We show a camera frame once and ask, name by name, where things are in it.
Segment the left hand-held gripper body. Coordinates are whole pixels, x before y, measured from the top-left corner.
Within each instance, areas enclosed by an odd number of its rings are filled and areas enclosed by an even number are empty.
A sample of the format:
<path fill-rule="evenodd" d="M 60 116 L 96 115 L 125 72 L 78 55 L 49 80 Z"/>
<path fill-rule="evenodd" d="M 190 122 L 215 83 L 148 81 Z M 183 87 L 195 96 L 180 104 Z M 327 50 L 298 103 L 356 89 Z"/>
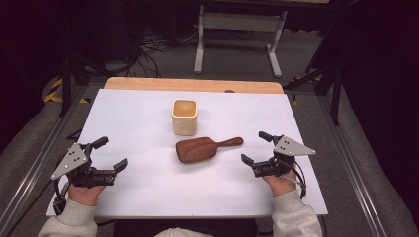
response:
<path fill-rule="evenodd" d="M 66 176 L 75 187 L 93 188 L 97 186 L 112 186 L 117 173 L 114 170 L 98 170 L 92 166 L 92 143 L 74 143 L 65 153 L 62 161 L 51 175 L 53 181 Z"/>

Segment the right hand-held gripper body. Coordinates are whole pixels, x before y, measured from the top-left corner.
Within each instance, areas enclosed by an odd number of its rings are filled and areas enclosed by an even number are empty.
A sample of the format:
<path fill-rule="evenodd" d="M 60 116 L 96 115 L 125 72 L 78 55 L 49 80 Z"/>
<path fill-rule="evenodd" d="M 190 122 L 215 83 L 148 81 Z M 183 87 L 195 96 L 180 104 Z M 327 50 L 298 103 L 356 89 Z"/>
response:
<path fill-rule="evenodd" d="M 296 156 L 314 155 L 316 151 L 287 136 L 273 136 L 273 156 L 267 161 L 257 162 L 251 167 L 256 177 L 280 177 L 288 173 L 295 163 Z"/>

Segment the person's left hand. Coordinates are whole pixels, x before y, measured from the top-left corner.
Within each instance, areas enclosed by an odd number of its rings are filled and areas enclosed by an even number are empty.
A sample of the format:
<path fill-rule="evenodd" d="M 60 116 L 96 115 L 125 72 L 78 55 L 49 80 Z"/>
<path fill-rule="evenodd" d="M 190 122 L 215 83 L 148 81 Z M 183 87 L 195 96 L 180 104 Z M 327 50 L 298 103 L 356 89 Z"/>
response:
<path fill-rule="evenodd" d="M 97 204 L 99 195 L 105 189 L 105 186 L 97 186 L 93 188 L 75 187 L 71 185 L 68 189 L 69 198 L 72 201 L 78 202 L 87 206 L 95 206 Z"/>

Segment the person's right hand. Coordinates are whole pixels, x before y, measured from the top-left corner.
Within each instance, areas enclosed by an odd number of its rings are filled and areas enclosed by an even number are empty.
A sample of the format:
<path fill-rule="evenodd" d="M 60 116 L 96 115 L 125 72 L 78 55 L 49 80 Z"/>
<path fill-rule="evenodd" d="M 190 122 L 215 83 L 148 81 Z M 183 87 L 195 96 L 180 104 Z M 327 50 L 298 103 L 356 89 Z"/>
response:
<path fill-rule="evenodd" d="M 277 197 L 296 189 L 296 183 L 293 182 L 295 178 L 296 174 L 293 171 L 289 171 L 287 174 L 280 177 L 264 176 L 263 180 L 270 187 L 273 196 Z"/>

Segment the white table cover board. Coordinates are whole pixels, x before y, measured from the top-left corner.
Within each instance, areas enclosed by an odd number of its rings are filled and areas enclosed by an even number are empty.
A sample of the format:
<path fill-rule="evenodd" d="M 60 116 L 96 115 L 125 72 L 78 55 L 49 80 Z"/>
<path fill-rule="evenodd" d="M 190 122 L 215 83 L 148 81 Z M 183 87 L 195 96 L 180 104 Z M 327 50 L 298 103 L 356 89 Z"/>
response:
<path fill-rule="evenodd" d="M 185 165 L 175 152 L 177 99 L 198 104 L 198 136 L 223 141 L 240 136 L 238 147 L 221 148 L 214 158 Z M 127 167 L 101 194 L 97 216 L 114 219 L 254 218 L 273 212 L 272 193 L 241 160 L 272 157 L 273 146 L 260 132 L 301 139 L 284 94 L 169 92 L 102 89 L 87 117 L 80 142 L 106 136 L 91 154 L 94 167 Z"/>

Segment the brown wooden hairbrush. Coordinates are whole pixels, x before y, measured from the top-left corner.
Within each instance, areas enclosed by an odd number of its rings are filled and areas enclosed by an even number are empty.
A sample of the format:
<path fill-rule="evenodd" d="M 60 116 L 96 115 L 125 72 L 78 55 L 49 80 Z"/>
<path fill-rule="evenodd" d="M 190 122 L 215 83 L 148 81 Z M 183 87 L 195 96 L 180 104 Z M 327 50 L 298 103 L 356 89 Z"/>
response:
<path fill-rule="evenodd" d="M 181 163 L 193 164 L 213 158 L 219 147 L 240 146 L 243 143 L 244 140 L 241 137 L 233 137 L 220 142 L 209 137 L 198 137 L 177 142 L 175 149 Z"/>

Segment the black tripod stand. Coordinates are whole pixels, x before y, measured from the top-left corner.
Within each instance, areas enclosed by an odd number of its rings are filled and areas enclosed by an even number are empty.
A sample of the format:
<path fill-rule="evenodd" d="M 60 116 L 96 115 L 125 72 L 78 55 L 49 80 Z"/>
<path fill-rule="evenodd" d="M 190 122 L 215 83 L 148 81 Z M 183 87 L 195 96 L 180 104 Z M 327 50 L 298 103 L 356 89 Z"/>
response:
<path fill-rule="evenodd" d="M 292 81 L 286 86 L 284 86 L 284 89 L 286 91 L 290 91 L 307 83 L 312 79 L 319 77 L 320 80 L 314 87 L 314 93 L 316 95 L 325 96 L 329 89 L 333 88 L 332 100 L 330 105 L 330 116 L 335 125 L 339 124 L 338 112 L 342 86 L 340 68 L 342 65 L 343 58 L 344 53 L 337 52 L 335 55 L 329 58 L 329 61 L 323 67 L 315 69 L 313 72 L 309 72 L 305 76 L 295 81 Z"/>
<path fill-rule="evenodd" d="M 71 53 L 64 57 L 62 62 L 62 106 L 60 115 L 63 117 L 72 104 L 71 82 L 74 81 L 77 86 L 87 86 L 90 82 L 90 76 L 86 67 L 90 67 L 100 76 L 107 78 L 113 77 L 114 74 L 97 63 L 89 60 L 81 54 Z"/>

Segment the yellow black hazard tape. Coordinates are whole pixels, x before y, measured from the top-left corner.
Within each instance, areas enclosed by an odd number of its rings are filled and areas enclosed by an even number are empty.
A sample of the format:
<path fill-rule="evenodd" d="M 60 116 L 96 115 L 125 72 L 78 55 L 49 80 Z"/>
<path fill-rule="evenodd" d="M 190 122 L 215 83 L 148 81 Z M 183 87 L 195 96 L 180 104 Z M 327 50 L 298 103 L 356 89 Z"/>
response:
<path fill-rule="evenodd" d="M 56 93 L 58 91 L 58 88 L 63 84 L 63 79 L 62 78 L 58 78 L 56 79 L 49 92 L 47 93 L 47 95 L 44 97 L 44 101 L 47 102 L 54 102 L 54 103 L 62 103 L 63 99 L 61 97 L 57 97 Z"/>

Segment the cream square cup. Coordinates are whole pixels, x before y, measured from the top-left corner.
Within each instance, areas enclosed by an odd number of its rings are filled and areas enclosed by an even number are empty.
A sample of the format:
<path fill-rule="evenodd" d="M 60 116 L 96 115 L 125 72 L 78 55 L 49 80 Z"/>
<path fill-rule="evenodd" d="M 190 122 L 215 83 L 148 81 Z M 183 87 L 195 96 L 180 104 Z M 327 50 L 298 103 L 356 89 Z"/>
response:
<path fill-rule="evenodd" d="M 172 107 L 173 132 L 189 136 L 197 132 L 198 104 L 194 100 L 178 99 Z"/>

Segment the person's torso dark clothing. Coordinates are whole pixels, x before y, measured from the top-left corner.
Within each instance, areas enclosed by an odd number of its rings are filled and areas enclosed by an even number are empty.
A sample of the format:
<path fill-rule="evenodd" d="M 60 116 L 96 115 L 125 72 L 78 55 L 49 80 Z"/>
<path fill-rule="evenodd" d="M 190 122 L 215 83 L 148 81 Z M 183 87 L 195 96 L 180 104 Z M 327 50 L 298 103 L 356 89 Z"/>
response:
<path fill-rule="evenodd" d="M 194 231 L 213 237 L 257 237 L 254 219 L 123 219 L 117 220 L 113 237 L 155 237 L 169 229 Z"/>

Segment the aluminium rail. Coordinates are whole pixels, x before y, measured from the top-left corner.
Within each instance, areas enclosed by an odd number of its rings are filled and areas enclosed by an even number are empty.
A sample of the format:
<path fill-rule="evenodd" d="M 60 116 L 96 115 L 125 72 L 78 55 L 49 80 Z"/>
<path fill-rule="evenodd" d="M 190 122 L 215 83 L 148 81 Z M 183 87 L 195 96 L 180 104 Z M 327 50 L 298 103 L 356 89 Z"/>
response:
<path fill-rule="evenodd" d="M 0 216 L 0 237 L 7 237 L 8 233 L 12 230 L 12 226 L 16 223 L 21 210 L 24 208 L 32 189 L 34 188 L 41 172 L 53 151 L 57 139 L 66 126 L 72 112 L 82 99 L 87 87 L 75 86 L 73 94 L 69 97 L 68 107 L 63 116 L 59 116 L 50 132 L 45 139 L 41 150 L 37 157 L 32 162 L 29 171 L 25 174 L 23 180 L 20 182 L 14 196 L 10 200 L 5 211 Z"/>
<path fill-rule="evenodd" d="M 346 140 L 344 139 L 341 129 L 338 125 L 334 123 L 334 120 L 331 116 L 331 109 L 329 108 L 328 100 L 325 97 L 320 96 L 317 98 L 317 101 L 321 110 L 325 114 L 325 118 L 328 122 L 329 127 L 331 128 L 333 137 L 341 153 L 344 168 L 350 179 L 357 200 L 360 204 L 362 212 L 366 218 L 366 222 L 368 223 L 373 236 L 388 237 L 386 231 L 384 230 L 383 224 L 377 214 L 377 210 L 373 203 L 372 197 L 353 160 L 353 156 L 349 150 Z"/>

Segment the white metal stand frame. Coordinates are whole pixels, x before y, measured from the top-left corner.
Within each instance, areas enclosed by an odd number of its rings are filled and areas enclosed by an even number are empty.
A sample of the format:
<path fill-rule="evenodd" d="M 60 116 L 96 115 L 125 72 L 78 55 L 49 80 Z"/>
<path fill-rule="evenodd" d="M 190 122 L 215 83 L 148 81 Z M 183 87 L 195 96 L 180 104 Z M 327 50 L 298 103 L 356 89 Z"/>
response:
<path fill-rule="evenodd" d="M 282 11 L 278 16 L 214 13 L 206 11 L 205 6 L 201 5 L 198 16 L 198 44 L 196 48 L 194 72 L 200 74 L 203 68 L 204 29 L 268 32 L 273 34 L 273 39 L 265 48 L 274 76 L 281 78 L 283 73 L 276 56 L 276 51 L 287 15 L 287 11 Z"/>

